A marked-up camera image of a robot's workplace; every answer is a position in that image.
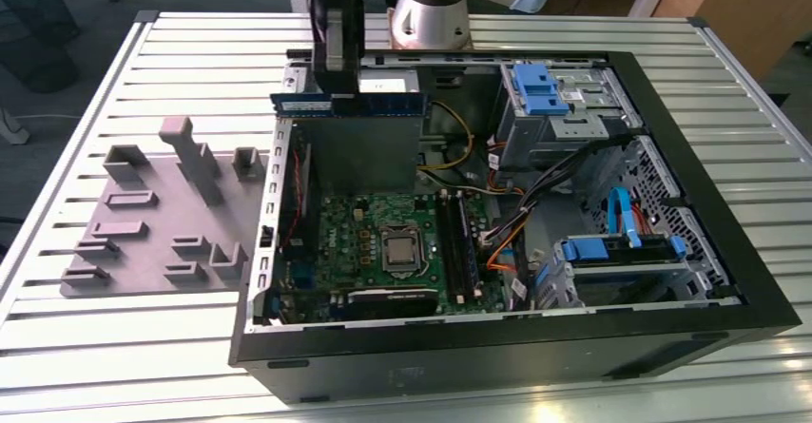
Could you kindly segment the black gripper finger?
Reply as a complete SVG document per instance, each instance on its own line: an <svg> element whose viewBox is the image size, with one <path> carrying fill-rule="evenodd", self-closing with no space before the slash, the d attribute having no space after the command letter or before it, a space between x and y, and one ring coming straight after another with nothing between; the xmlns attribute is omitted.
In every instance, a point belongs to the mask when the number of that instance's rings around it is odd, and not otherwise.
<svg viewBox="0 0 812 423"><path fill-rule="evenodd" d="M334 115L361 114L360 70L365 47L357 22L325 18L314 30L313 69Z"/></svg>

